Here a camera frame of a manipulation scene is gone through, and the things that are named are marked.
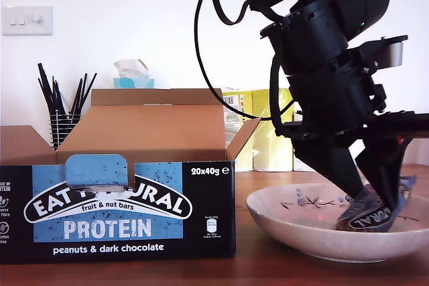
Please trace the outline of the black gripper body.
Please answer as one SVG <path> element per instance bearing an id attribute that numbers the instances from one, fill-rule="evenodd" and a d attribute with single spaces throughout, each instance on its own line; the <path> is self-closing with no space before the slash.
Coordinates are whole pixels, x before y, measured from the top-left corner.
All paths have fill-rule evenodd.
<path id="1" fill-rule="evenodd" d="M 274 106 L 278 136 L 310 140 L 346 133 L 352 138 L 428 136 L 428 115 L 384 112 L 386 94 L 372 75 L 398 66 L 400 54 L 346 52 L 316 69 L 289 75 L 292 98 L 303 112 L 300 123 L 283 123 Z"/>

